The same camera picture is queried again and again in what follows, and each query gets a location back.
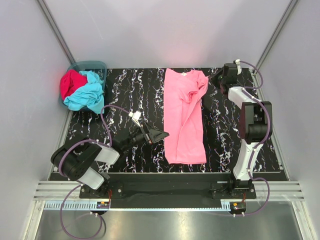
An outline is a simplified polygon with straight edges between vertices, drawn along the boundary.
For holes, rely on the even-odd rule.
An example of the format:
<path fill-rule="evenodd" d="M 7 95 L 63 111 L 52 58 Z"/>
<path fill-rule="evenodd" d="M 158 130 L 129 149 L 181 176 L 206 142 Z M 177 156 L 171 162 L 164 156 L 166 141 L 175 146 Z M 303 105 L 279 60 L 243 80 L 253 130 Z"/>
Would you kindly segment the pink t shirt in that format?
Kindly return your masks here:
<path fill-rule="evenodd" d="M 202 97 L 208 77 L 200 70 L 166 69 L 163 92 L 164 156 L 169 164 L 205 164 Z"/>

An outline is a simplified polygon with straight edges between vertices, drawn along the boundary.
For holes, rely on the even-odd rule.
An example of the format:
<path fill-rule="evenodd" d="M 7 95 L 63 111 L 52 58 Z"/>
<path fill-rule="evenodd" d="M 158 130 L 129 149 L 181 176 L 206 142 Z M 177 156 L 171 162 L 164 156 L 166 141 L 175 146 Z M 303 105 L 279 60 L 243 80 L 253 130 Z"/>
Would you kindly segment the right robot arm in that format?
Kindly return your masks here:
<path fill-rule="evenodd" d="M 241 63 L 253 66 L 237 59 L 224 64 L 221 70 L 209 77 L 213 85 L 240 109 L 238 134 L 241 147 L 231 177 L 223 188 L 235 199 L 253 190 L 253 170 L 257 156 L 273 133 L 272 103 L 250 94 L 247 91 L 249 86 L 238 84 Z"/>

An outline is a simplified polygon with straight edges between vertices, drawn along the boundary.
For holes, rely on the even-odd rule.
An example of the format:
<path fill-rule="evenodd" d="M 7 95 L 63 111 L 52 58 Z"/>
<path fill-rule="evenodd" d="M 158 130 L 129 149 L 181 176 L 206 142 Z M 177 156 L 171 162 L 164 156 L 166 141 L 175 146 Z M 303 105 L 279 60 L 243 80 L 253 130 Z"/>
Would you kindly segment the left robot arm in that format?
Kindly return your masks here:
<path fill-rule="evenodd" d="M 79 134 L 73 142 L 58 148 L 50 161 L 63 177 L 87 185 L 95 197 L 103 198 L 108 193 L 107 179 L 92 168 L 93 162 L 114 165 L 129 149 L 143 144 L 155 144 L 169 135 L 146 122 L 135 126 L 134 131 L 127 128 L 120 130 L 112 138 L 111 147 Z"/>

